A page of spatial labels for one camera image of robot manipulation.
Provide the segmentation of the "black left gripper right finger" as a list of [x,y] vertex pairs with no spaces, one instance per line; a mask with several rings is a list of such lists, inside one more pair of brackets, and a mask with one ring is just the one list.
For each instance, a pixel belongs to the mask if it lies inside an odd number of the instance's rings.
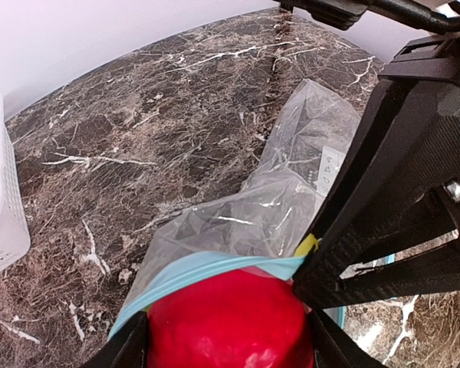
[[312,310],[308,323],[314,345],[314,367],[386,368],[361,350],[323,310]]

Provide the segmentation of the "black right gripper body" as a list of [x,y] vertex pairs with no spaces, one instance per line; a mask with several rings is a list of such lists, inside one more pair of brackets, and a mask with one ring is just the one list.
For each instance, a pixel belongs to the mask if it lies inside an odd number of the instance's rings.
[[379,78],[441,81],[460,88],[460,33],[410,41]]

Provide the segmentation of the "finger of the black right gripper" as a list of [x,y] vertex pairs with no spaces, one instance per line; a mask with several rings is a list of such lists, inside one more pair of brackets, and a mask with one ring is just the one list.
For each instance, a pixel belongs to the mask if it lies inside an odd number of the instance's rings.
[[339,307],[348,278],[460,245],[460,88],[380,81],[309,231],[321,243],[294,291],[312,307]]
[[337,305],[460,291],[460,245],[443,245],[348,278]]

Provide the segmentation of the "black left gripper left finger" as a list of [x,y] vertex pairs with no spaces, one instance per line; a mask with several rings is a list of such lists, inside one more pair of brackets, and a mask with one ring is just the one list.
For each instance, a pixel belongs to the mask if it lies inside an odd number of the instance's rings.
[[144,368],[148,346],[146,312],[134,314],[81,368]]

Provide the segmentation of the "red toy apple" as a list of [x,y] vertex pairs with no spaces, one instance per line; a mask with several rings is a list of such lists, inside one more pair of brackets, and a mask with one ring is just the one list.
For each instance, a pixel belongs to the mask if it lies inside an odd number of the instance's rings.
[[149,309],[148,367],[312,367],[307,311],[290,281],[246,268],[199,281]]

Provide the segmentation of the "clear zip bag yellow slider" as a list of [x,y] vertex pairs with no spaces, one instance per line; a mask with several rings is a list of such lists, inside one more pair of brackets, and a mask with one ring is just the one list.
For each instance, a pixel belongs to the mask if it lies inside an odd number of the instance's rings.
[[227,271],[255,267],[291,280],[315,247],[302,238],[323,200],[251,190],[187,209],[156,231],[108,337],[163,297]]

